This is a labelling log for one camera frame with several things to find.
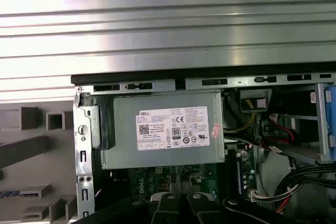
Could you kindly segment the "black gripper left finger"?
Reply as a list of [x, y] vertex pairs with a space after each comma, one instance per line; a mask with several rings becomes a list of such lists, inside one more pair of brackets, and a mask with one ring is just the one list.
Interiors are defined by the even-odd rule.
[[148, 202], [129, 197], [83, 217], [76, 223], [180, 223], [181, 197], [172, 193], [155, 195]]

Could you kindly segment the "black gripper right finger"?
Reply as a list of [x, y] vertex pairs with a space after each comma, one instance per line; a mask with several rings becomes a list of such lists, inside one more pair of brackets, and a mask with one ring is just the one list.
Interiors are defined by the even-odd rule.
[[233, 198], [217, 203], [209, 198], [209, 194], [199, 192], [187, 196], [191, 211], [199, 223], [296, 223], [293, 219], [246, 200]]

